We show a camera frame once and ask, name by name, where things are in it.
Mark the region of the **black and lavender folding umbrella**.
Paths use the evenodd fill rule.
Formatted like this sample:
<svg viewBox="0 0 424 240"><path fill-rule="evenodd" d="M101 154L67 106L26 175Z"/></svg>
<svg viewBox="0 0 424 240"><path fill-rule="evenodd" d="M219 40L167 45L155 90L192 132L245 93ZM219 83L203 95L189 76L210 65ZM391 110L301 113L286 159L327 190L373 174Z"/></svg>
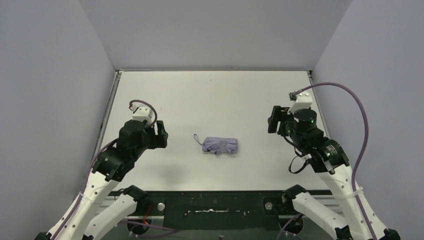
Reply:
<svg viewBox="0 0 424 240"><path fill-rule="evenodd" d="M237 138L208 136L203 141L200 141L196 133L193 135L193 138L201 146L201 150L204 153L234 155L237 154L239 149L239 141Z"/></svg>

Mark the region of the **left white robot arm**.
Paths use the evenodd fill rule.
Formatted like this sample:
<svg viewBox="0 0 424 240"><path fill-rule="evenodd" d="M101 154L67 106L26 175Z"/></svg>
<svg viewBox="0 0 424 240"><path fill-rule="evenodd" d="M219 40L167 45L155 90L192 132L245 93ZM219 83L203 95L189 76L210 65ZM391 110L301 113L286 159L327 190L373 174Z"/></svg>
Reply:
<svg viewBox="0 0 424 240"><path fill-rule="evenodd" d="M121 220L134 213L147 193L131 185L101 213L101 204L134 167L146 150L166 148L168 133L163 121L148 126L147 121L129 120L118 137L93 158L82 189L69 209L37 240L99 240Z"/></svg>

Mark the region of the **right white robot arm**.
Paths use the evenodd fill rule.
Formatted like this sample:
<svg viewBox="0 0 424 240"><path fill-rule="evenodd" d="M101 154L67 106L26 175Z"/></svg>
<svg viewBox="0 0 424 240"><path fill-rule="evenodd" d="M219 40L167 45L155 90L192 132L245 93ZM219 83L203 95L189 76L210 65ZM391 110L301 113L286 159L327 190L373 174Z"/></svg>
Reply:
<svg viewBox="0 0 424 240"><path fill-rule="evenodd" d="M317 127L317 113L303 108L293 113L274 106L268 118L268 133L282 136L299 151L304 166L327 185L342 214L317 201L300 185L282 192L282 203L292 212L311 219L334 240L399 240L368 204L363 190L352 179L353 170L343 148Z"/></svg>

